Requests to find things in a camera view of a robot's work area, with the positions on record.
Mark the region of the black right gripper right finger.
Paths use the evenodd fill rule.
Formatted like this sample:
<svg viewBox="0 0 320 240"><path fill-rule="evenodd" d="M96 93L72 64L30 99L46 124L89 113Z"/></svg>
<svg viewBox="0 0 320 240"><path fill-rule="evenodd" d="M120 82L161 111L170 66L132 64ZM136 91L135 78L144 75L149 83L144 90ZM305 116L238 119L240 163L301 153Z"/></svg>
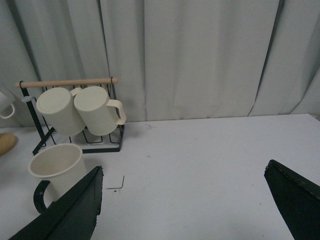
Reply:
<svg viewBox="0 0 320 240"><path fill-rule="evenodd" d="M274 202L295 240L320 238L320 187L276 160L264 171Z"/></svg>

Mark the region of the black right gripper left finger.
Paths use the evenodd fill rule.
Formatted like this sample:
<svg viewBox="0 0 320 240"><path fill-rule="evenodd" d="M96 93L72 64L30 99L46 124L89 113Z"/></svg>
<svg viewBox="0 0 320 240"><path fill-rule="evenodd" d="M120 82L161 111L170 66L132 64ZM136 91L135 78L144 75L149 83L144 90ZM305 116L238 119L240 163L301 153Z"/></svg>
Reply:
<svg viewBox="0 0 320 240"><path fill-rule="evenodd" d="M44 193L49 180L42 180L33 201L40 215L11 237L12 240L89 240L101 213L103 168L96 166L49 207Z"/></svg>

